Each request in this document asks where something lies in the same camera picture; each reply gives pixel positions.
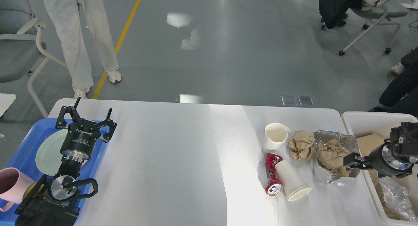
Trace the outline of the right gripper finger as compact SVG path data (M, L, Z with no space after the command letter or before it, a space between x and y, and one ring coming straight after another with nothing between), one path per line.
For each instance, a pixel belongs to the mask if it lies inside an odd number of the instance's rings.
M362 169L362 170L369 170L371 169L370 161L367 157L362 157L359 153L350 153L343 157L343 166L346 167L347 170L352 169Z

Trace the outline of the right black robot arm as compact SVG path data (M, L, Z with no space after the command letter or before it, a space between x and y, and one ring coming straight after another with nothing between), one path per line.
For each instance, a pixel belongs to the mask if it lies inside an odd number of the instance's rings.
M392 128L390 138L385 139L368 156L361 156L359 153L346 155L343 166L347 170L376 170L378 177L403 178L413 173L417 156L417 123L402 122L399 127Z

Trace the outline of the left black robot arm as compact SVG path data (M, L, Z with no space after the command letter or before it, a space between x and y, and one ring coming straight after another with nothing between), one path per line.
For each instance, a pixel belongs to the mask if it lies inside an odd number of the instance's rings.
M117 124L111 119L111 108L103 121L82 118L76 109L80 99L73 106L61 107L55 125L66 131L59 150L60 166L52 174L43 174L24 193L15 210L16 226L73 226L80 201L98 193L94 171L88 165L97 161L96 142L107 143Z

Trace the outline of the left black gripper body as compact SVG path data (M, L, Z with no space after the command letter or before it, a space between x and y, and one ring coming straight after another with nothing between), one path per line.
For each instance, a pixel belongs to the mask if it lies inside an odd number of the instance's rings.
M100 137L99 129L91 129L94 123L80 127L73 122L68 127L60 153L63 156L77 156L81 160L88 160L93 154L96 141Z

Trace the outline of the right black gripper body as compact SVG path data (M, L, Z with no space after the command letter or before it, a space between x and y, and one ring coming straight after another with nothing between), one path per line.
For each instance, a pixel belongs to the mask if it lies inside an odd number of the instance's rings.
M407 158L395 156L391 144L382 144L367 155L366 159L372 169L388 177L407 177L412 174L414 166Z

